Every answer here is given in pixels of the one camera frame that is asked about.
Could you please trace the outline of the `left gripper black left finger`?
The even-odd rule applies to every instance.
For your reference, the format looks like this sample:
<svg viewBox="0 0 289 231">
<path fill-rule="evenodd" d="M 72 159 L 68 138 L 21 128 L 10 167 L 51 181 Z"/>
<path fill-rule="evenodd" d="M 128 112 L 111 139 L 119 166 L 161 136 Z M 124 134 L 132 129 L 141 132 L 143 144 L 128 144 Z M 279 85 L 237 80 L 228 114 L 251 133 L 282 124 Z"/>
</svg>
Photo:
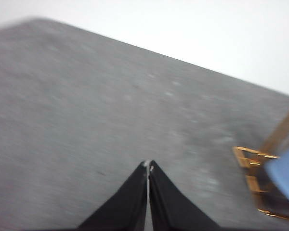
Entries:
<svg viewBox="0 0 289 231">
<path fill-rule="evenodd" d="M 142 161 L 116 193 L 91 214 L 82 231 L 143 231 L 147 208 L 147 165 Z"/>
</svg>

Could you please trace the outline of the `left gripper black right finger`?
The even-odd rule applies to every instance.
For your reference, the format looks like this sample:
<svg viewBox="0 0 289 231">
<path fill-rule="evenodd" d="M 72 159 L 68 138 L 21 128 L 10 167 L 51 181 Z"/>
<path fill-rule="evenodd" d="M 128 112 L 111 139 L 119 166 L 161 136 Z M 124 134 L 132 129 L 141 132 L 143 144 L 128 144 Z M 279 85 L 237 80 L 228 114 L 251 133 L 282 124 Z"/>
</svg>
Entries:
<svg viewBox="0 0 289 231">
<path fill-rule="evenodd" d="M 149 198 L 155 231 L 219 231 L 221 227 L 184 196 L 155 162 L 150 163 Z"/>
</svg>

